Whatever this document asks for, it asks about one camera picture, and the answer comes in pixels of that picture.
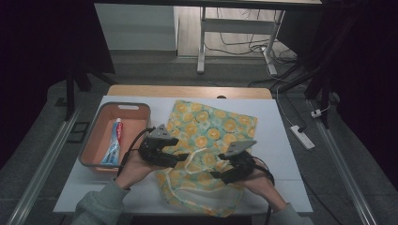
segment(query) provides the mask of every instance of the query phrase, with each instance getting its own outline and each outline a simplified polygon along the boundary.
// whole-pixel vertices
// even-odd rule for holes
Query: white power strip
[[[305,135],[304,132],[299,132],[299,126],[295,125],[290,128],[293,134],[298,138],[298,140],[304,145],[307,150],[310,150],[315,147],[313,142]]]

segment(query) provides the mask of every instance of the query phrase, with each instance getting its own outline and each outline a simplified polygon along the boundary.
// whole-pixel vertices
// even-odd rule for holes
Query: gray floor
[[[264,60],[236,58],[207,59],[206,73],[196,74],[195,59],[177,58],[174,55],[153,54],[153,52],[113,52],[116,75],[112,78],[119,83],[152,85],[200,85],[200,86],[247,86],[248,83],[269,78]],[[283,72],[289,65],[280,65]],[[88,101],[78,117],[78,122],[91,122],[98,108],[100,99],[106,94],[109,85],[90,76],[93,88],[87,93]],[[273,82],[265,82],[256,87],[270,87]],[[51,144],[64,116],[65,107],[55,106],[59,98],[64,98],[65,83],[58,83],[49,90],[48,102],[36,123],[23,142],[0,172],[0,224],[8,221],[18,200],[23,195],[41,159]],[[314,142],[316,148],[307,151],[298,140],[286,130],[291,142],[301,174],[314,189],[315,193],[346,225],[362,224],[352,199],[336,170],[329,151],[326,148],[315,121],[310,116],[310,109],[302,97],[303,88],[291,90],[288,96],[305,121],[305,133]],[[303,122],[295,113],[293,106],[285,96],[279,95],[281,105],[288,119],[300,126]],[[335,112],[336,102],[329,109],[330,131],[333,133],[354,178],[370,204],[378,224],[395,225],[398,221],[398,194],[384,173],[380,170],[366,148],[350,131]],[[290,124],[284,119],[285,127]],[[80,137],[69,136],[70,140]],[[54,205],[68,178],[72,165],[77,158],[82,144],[67,142],[54,164],[47,182],[39,193],[38,199],[27,217],[25,224],[69,224],[72,215],[64,216],[53,213]],[[309,215],[314,224],[338,224],[327,210],[307,189],[314,213]],[[253,224],[261,224],[263,217],[255,217]]]

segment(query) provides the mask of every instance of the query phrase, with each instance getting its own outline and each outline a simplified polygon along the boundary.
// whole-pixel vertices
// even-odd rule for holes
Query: hand
[[[267,168],[257,158],[254,159],[255,164]],[[266,174],[262,171],[254,169],[246,179],[236,181],[235,184],[244,186],[252,193],[263,197],[274,210],[274,212],[283,210],[287,203],[284,201],[278,190],[272,185],[272,182],[267,178]]]
[[[143,180],[148,174],[164,169],[160,166],[150,165],[143,161],[137,150],[132,150],[122,173],[115,182],[123,189],[129,189],[132,185]]]

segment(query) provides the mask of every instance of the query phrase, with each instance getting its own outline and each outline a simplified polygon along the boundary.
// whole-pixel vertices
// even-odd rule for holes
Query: gray sleeve
[[[123,212],[123,199],[129,190],[112,179],[101,191],[90,191],[76,205],[72,224],[116,224]]]
[[[284,210],[272,214],[272,219],[277,225],[313,225],[308,217],[301,217],[289,203]]]

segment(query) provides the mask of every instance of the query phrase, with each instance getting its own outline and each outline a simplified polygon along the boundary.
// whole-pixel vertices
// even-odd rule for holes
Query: orange plastic tray
[[[99,108],[91,125],[79,160],[86,167],[97,172],[115,172],[117,166],[102,165],[100,162],[106,154],[111,141],[112,127],[117,118],[123,123],[119,164],[135,137],[150,126],[150,108],[144,103],[108,102]],[[134,148],[138,148],[143,135]]]

